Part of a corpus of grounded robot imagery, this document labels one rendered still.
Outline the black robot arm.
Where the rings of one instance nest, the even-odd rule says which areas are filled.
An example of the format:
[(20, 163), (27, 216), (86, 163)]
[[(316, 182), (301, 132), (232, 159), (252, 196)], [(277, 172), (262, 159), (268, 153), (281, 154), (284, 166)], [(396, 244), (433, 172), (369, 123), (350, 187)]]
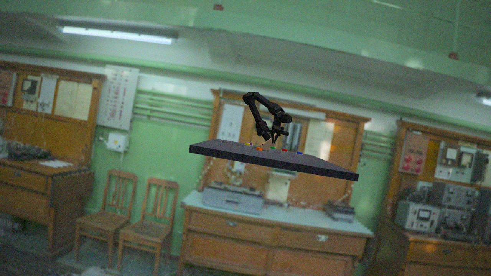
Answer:
[[(255, 99), (261, 104), (265, 105), (265, 107), (268, 108), (269, 112), (271, 112), (271, 114), (275, 116), (274, 121), (280, 123), (291, 123), (292, 117), (288, 113), (285, 114), (285, 111), (280, 107), (280, 105), (270, 102), (268, 99), (265, 99), (265, 97), (260, 95), (259, 92), (248, 92), (247, 94), (245, 94), (243, 96), (243, 100), (247, 105), (249, 105), (253, 117), (256, 121), (257, 135), (262, 136), (266, 142), (271, 138), (271, 135), (269, 134), (269, 132), (262, 131), (262, 128), (268, 128), (268, 124), (260, 117), (259, 111), (255, 105)], [(281, 133), (284, 132), (284, 127), (280, 127), (280, 124), (274, 124), (272, 126), (272, 130), (274, 131), (274, 133)]]

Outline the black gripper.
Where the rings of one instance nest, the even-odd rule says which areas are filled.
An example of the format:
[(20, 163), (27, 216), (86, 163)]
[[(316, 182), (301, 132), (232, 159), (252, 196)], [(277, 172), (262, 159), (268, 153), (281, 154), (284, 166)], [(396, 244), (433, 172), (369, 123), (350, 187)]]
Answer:
[[(273, 124), (272, 124), (272, 125), (274, 125), (274, 124), (276, 124), (276, 125), (279, 125), (279, 124), (280, 124), (280, 125), (281, 125), (281, 123), (280, 123), (280, 122), (277, 122), (277, 121), (273, 121)], [(275, 142), (276, 142), (276, 140), (277, 140), (277, 138), (278, 138), (278, 137), (279, 137), (281, 134), (283, 134), (284, 136), (289, 136), (289, 132), (286, 132), (286, 131), (281, 132), (281, 133), (277, 133), (277, 134), (276, 134), (276, 136), (275, 136), (275, 141), (274, 141), (274, 135), (275, 135), (275, 134), (274, 134), (274, 132), (273, 132), (272, 130), (269, 130), (268, 128), (262, 128), (262, 131), (264, 131), (264, 132), (270, 132), (271, 137), (272, 137), (272, 143), (275, 143)]]

